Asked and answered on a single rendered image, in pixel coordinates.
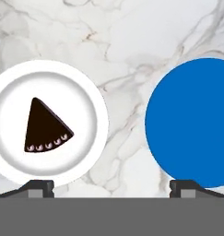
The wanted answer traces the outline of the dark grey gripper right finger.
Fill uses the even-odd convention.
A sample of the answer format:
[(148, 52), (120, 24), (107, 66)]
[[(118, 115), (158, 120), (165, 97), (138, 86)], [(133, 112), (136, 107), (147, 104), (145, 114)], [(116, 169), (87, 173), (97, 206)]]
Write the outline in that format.
[(207, 190), (191, 180), (171, 180), (170, 188), (170, 198), (224, 198), (224, 194)]

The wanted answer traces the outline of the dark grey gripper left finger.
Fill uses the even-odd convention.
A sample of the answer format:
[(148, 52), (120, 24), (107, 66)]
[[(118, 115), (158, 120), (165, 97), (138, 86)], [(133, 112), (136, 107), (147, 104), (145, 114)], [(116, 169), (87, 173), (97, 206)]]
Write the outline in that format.
[(0, 198), (54, 198), (53, 180), (30, 180), (17, 190), (0, 194)]

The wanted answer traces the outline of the blue round tray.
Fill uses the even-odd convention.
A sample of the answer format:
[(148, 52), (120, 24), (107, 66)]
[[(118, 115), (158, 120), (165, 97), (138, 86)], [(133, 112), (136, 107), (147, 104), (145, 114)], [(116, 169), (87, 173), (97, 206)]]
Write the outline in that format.
[(224, 185), (224, 60), (172, 69), (147, 106), (146, 135), (159, 166), (176, 180)]

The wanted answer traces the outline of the dark chocolate cake slice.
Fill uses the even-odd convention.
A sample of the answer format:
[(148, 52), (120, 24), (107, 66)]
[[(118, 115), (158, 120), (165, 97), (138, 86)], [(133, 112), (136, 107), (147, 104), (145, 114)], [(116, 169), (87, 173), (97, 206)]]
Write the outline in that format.
[(40, 99), (33, 98), (24, 151), (40, 153), (56, 149), (74, 136), (74, 132)]

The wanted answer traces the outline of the white round plate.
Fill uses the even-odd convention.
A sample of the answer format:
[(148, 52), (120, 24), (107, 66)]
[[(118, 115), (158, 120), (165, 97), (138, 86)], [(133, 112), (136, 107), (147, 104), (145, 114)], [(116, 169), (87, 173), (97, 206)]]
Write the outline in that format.
[[(24, 151), (33, 98), (42, 100), (74, 132), (60, 147)], [(99, 90), (70, 65), (35, 60), (0, 75), (0, 173), (15, 183), (53, 180), (62, 185), (81, 177), (99, 159), (108, 128)]]

